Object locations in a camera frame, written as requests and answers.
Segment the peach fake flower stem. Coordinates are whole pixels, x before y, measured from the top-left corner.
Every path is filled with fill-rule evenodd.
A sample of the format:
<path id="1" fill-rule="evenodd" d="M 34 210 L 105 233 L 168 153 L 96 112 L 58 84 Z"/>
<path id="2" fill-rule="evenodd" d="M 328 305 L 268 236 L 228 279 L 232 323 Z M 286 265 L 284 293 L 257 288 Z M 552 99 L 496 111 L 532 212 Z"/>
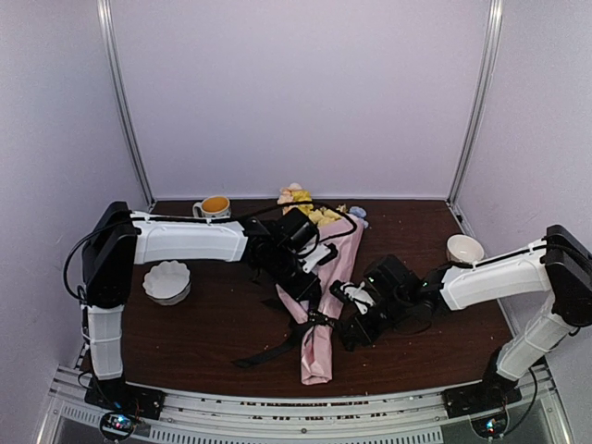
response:
<path id="1" fill-rule="evenodd" d="M 277 199 L 278 204 L 287 204 L 295 201 L 296 194 L 303 191 L 303 188 L 298 183 L 291 183 L 288 187 L 280 189 L 280 194 Z"/>

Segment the bright yellow fake flower stem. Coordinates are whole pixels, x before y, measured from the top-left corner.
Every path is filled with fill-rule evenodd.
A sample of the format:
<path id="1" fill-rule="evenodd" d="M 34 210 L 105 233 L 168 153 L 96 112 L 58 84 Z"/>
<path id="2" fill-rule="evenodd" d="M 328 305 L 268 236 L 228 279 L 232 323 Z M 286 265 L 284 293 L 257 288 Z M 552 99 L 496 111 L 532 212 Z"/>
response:
<path id="1" fill-rule="evenodd" d="M 306 202 L 308 204 L 313 200 L 311 193 L 307 190 L 292 190 L 290 195 L 294 203 Z"/>

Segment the black ribbon gold lettering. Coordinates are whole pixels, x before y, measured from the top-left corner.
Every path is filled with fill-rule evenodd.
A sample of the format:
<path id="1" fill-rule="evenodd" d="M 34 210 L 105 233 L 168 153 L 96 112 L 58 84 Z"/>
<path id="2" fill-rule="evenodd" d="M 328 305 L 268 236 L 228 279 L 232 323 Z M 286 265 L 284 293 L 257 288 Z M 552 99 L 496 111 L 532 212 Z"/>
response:
<path id="1" fill-rule="evenodd" d="M 299 348 L 303 384 L 311 385 L 308 379 L 320 379 L 321 382 L 330 380 L 333 368 L 332 334 L 340 330 L 339 316 L 344 303 L 329 296 L 322 299 L 318 309 L 310 311 L 292 300 L 267 299 L 263 304 L 272 310 L 282 311 L 291 316 L 290 333 L 276 347 L 234 360 L 232 363 L 242 369 L 252 368 Z"/>

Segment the purple wrapping paper sheet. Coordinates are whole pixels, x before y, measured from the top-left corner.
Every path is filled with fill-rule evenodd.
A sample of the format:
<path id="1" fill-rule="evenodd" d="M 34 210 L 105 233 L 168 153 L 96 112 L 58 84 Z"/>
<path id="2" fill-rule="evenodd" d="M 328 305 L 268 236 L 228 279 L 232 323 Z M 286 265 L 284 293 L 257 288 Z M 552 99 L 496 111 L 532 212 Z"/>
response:
<path id="1" fill-rule="evenodd" d="M 316 311 L 330 320 L 339 319 L 343 303 L 331 294 L 329 287 L 335 280 L 341 282 L 351 280 L 358 248 L 364 234 L 362 219 L 357 216 L 350 216 L 350 219 L 355 224 L 356 230 L 352 234 L 330 240 L 329 242 L 337 247 L 338 256 L 317 268 L 317 275 L 321 280 L 322 297 Z M 308 320 L 308 306 L 305 302 L 295 302 L 280 286 L 277 286 L 277 295 L 298 324 L 304 324 Z M 316 325 L 310 327 L 303 338 L 297 341 L 300 349 L 301 381 L 304 385 L 324 384 L 332 379 L 332 332 L 333 328 L 329 325 Z"/>

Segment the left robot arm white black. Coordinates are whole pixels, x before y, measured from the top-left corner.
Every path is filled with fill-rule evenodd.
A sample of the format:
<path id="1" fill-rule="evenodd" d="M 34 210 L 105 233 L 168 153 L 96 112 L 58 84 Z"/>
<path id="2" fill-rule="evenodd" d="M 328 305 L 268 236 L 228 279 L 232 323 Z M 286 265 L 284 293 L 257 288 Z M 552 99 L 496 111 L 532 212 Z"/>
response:
<path id="1" fill-rule="evenodd" d="M 244 262 L 266 272 L 296 302 L 316 304 L 315 268 L 333 255 L 318 228 L 298 209 L 277 220 L 256 216 L 159 216 L 111 203 L 94 230 L 76 245 L 82 280 L 71 295 L 82 308 L 98 397 L 114 411 L 133 401 L 121 355 L 122 314 L 137 265 L 180 260 Z"/>

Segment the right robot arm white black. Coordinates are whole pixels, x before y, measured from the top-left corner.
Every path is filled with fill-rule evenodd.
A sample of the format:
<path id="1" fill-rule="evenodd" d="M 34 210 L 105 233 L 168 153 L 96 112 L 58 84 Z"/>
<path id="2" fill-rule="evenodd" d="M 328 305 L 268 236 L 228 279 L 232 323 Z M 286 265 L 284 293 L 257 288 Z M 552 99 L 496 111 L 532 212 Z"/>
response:
<path id="1" fill-rule="evenodd" d="M 522 249 L 470 264 L 449 262 L 424 278 L 390 254 L 369 266 L 360 284 L 334 281 L 330 291 L 358 310 L 341 333 L 348 350 L 374 343 L 389 327 L 428 322 L 440 308 L 460 311 L 523 293 L 547 293 L 524 332 L 492 353 L 475 386 L 475 401 L 490 409 L 566 336 L 590 326 L 591 253 L 566 228 L 554 225 Z"/>

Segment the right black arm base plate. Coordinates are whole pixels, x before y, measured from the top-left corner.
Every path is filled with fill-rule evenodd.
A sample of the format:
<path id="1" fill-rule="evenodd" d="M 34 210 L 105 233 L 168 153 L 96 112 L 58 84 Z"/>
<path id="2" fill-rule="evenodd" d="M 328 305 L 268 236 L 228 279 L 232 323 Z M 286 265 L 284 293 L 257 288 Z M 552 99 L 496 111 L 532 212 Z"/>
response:
<path id="1" fill-rule="evenodd" d="M 504 388 L 500 384 L 489 385 L 479 382 L 458 388 L 448 388 L 442 398 L 449 418 L 474 415 L 501 409 L 520 401 L 523 396 L 516 388 Z"/>

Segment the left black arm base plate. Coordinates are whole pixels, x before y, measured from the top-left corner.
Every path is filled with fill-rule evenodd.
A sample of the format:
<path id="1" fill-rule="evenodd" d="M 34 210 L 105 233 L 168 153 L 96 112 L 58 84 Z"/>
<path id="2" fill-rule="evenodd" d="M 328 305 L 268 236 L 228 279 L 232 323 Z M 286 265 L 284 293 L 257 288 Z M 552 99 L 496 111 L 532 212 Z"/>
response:
<path id="1" fill-rule="evenodd" d="M 165 393 L 158 389 L 124 384 L 118 388 L 88 388 L 84 401 L 105 410 L 138 416 L 142 419 L 158 420 L 165 396 Z"/>

